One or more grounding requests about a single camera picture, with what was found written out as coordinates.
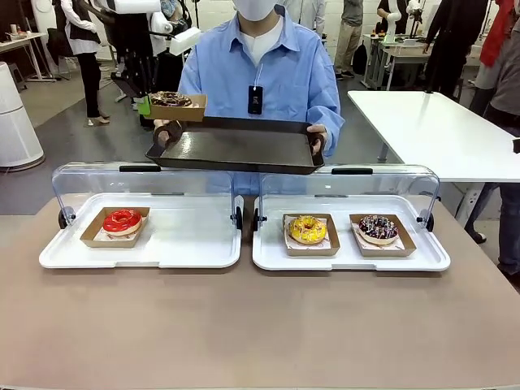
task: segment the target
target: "black pants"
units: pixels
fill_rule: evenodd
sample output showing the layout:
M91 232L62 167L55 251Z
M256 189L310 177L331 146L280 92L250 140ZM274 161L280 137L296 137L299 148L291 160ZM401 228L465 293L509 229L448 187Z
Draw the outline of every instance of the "black pants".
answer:
M432 83L433 92L453 97L470 49L471 46L456 42L444 43L439 40L439 43L434 44L426 68L427 82Z
M81 68L84 98L87 101L87 117L97 118L99 116L98 91L99 81L101 81L101 70L96 60L96 54L78 54L76 57Z

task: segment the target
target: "donut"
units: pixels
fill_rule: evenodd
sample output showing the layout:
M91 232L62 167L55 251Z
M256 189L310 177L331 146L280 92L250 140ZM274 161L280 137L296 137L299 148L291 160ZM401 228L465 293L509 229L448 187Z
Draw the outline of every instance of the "donut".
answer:
M316 245L327 235L327 224L315 217L302 215L289 224L291 237L304 245Z
M157 92L150 94L150 100L155 106L191 107L192 99L178 92Z
M363 240L376 245L390 245L399 236L394 222L381 215L367 215L359 222Z
M103 229L109 236L127 236L141 227L142 216L135 210L117 210L103 221Z

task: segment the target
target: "floor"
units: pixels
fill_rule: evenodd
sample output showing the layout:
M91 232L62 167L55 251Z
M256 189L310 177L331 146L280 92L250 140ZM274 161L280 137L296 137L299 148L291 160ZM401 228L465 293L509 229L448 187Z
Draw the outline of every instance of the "floor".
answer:
M80 70L72 61L68 62L70 72L65 70L65 64L62 64L61 72L70 80L62 78L54 83L29 83L28 89L20 94L36 130L56 114L85 98ZM108 70L107 67L102 73L101 87L109 83Z
M52 172L57 167L70 162L147 161L145 152L152 142L151 133L141 127L128 99L115 103L119 90L106 81L106 75L104 83L107 86L101 90L102 106L112 115L112 123L103 128L85 127L85 101L77 71L72 72L71 80L30 84L30 90L21 94L46 160L28 171L0 175L0 247L27 219L24 216L36 214L54 197ZM342 115L347 123L330 163L374 163L381 141L347 96L349 90L364 90L364 87L358 79L343 80L338 85ZM41 96L53 96L53 100L49 102ZM461 104L469 105L470 100L471 91L466 89ZM388 162L398 163L392 154L388 156ZM452 184L443 185L441 189L443 203L452 213L462 198L462 190ZM493 240L496 223L489 223L485 228L489 231L490 244L483 249L490 258L496 258L497 245L492 244L498 242Z

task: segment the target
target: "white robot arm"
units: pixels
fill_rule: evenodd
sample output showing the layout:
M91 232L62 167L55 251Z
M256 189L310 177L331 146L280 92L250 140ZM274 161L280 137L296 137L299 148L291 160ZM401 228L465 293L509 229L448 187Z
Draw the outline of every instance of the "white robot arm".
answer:
M401 20L402 15L399 12L397 0L388 0L388 9L390 10L390 14L387 16L388 30L383 42L392 44L396 43L396 22Z

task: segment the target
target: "white cylinder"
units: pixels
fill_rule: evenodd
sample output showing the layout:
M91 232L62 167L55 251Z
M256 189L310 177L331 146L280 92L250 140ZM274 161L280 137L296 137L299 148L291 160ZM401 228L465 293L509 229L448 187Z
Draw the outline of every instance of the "white cylinder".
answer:
M24 104L6 63L0 63L0 114L18 110Z
M25 108L0 114L0 169L25 166L42 157L40 141Z
M40 141L16 91L9 67L0 63L0 171L27 169L41 161Z

